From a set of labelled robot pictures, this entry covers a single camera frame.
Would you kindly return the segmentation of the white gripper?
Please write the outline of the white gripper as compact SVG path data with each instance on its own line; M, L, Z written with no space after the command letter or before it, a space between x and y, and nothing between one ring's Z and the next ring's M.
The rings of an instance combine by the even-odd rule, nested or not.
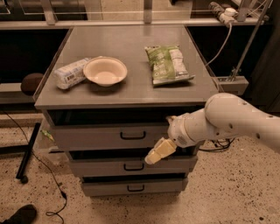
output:
M168 115L165 119L169 123L167 133L170 139L162 137L157 141L144 159L148 165L154 165L162 158L170 156L177 146L186 148L201 141L201 119L196 115Z

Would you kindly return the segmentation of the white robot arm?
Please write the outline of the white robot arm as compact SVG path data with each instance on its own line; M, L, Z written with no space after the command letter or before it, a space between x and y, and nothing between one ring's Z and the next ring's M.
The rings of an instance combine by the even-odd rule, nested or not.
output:
M144 159L149 165L170 156L178 147L238 136L252 137L280 152L280 117L264 113L234 94L215 94L204 108L170 116L168 123L168 137L159 139Z

